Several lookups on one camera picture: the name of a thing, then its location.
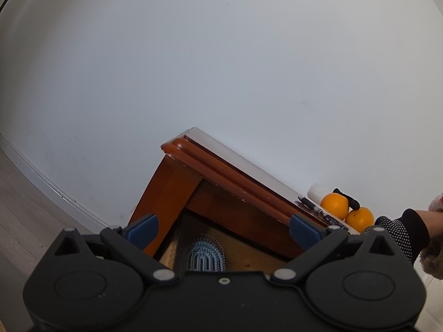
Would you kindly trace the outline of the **gloved hand, black dotted glove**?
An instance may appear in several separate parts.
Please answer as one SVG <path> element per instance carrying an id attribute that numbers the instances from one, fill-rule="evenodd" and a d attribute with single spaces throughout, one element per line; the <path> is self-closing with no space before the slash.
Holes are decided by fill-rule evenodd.
<path id="1" fill-rule="evenodd" d="M 407 209 L 395 220 L 381 216 L 375 221 L 375 226 L 385 229 L 391 235 L 411 264 L 429 246 L 428 228 L 415 210 Z"/>

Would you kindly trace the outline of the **furry brown sleeve forearm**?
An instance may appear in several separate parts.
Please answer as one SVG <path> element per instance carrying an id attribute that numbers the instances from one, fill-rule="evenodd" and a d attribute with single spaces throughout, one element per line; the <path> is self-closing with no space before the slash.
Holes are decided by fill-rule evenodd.
<path id="1" fill-rule="evenodd" d="M 442 194 L 429 204 L 427 210 L 417 210 L 429 232 L 430 242 L 421 250 L 419 259 L 426 274 L 442 280 Z"/>

